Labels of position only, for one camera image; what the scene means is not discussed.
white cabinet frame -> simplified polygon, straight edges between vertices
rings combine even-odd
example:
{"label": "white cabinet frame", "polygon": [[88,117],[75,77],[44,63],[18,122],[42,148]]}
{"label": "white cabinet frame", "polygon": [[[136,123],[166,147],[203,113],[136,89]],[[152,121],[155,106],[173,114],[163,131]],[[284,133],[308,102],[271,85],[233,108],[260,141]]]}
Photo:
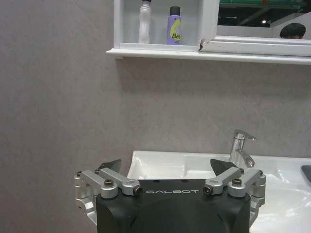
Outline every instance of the white cabinet frame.
{"label": "white cabinet frame", "polygon": [[217,36],[217,23],[220,0],[205,2],[212,12],[207,15],[212,29],[207,31],[207,40],[202,51],[232,52],[244,54],[311,56],[311,40],[275,39],[259,37]]}
{"label": "white cabinet frame", "polygon": [[220,0],[200,0],[197,46],[123,43],[124,1],[115,0],[114,48],[117,57],[151,57],[192,60],[240,61],[311,65],[311,40],[217,36]]}

shelf edge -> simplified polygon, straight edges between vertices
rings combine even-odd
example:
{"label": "shelf edge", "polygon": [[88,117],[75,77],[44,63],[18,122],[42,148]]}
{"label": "shelf edge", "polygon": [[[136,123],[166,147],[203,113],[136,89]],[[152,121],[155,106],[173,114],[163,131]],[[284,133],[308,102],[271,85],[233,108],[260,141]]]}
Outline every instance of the shelf edge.
{"label": "shelf edge", "polygon": [[302,56],[277,56],[277,55],[217,53],[217,52],[197,52],[197,51],[191,52],[191,51],[164,51],[164,50],[135,50],[135,49],[116,49],[116,48],[112,48],[106,53],[118,57],[147,57],[147,58],[311,65],[311,57],[302,57]]}

white shelf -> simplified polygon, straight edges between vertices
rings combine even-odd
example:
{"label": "white shelf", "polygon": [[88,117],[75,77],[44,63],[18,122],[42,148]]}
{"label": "white shelf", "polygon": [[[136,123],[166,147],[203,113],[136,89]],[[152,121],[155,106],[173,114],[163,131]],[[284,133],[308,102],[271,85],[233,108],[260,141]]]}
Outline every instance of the white shelf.
{"label": "white shelf", "polygon": [[149,58],[311,65],[311,58],[303,56],[276,56],[276,55],[260,55],[260,54],[254,55],[254,54],[241,54],[241,53],[140,50],[140,49],[111,49],[107,51],[107,54],[115,55],[117,57],[149,57]]}
{"label": "white shelf", "polygon": [[[310,41],[216,36],[219,0],[153,0],[151,43],[139,44],[141,0],[115,0],[117,57],[150,57],[311,65]],[[171,6],[181,7],[182,45],[166,45]],[[203,49],[199,44],[205,39]]]}

white sink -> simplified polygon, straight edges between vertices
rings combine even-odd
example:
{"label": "white sink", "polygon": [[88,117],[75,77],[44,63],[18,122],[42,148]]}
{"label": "white sink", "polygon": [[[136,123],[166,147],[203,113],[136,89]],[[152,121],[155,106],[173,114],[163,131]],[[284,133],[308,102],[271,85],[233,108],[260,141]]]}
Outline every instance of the white sink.
{"label": "white sink", "polygon": [[[255,168],[267,176],[266,204],[251,233],[310,233],[311,184],[301,172],[311,159],[252,156]],[[215,177],[210,159],[224,154],[135,151],[128,177],[132,179],[207,179]]]}

sink basin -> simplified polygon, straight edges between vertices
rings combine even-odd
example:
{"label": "sink basin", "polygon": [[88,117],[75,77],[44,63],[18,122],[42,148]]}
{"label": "sink basin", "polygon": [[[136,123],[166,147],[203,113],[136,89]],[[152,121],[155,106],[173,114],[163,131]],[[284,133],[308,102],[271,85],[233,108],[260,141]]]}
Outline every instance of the sink basin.
{"label": "sink basin", "polygon": [[[266,204],[251,233],[310,233],[311,184],[301,172],[311,159],[252,156],[254,168],[263,170]],[[225,154],[135,151],[128,178],[207,179],[215,177],[210,159],[229,160]]]}

